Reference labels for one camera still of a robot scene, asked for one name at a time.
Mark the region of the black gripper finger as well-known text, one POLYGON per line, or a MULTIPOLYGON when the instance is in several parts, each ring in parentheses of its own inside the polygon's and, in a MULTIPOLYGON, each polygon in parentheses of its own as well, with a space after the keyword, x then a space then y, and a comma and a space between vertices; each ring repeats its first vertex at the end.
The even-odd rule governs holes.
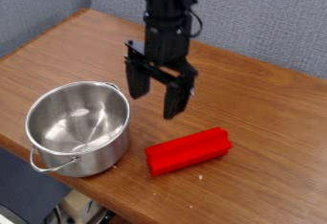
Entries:
POLYGON ((165 86, 164 103, 163 103, 163 117, 172 119, 180 114, 188 104, 189 96, 192 95, 193 83, 171 82, 165 86))
POLYGON ((143 67, 125 62, 125 73, 131 97, 136 100, 149 91, 149 76, 143 67))

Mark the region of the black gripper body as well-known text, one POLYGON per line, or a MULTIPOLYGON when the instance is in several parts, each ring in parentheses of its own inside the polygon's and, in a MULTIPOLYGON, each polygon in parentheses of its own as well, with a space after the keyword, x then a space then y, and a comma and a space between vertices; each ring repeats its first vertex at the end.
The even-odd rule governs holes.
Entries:
POLYGON ((144 41, 125 42, 125 62, 143 67, 149 79, 153 78, 164 85, 171 82, 193 83, 197 71, 187 61, 189 40, 189 32, 181 28, 169 31, 145 28, 144 41))

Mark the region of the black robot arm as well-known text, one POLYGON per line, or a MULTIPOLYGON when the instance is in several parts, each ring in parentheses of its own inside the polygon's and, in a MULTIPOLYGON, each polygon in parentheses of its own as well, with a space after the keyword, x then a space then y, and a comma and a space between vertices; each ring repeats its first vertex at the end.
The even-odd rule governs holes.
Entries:
POLYGON ((165 85, 163 116, 173 118, 185 110, 197 71, 187 61, 189 41, 199 36, 192 21, 197 0, 145 0, 141 42, 125 42, 125 73, 131 96, 137 99, 149 92, 155 79, 165 85))

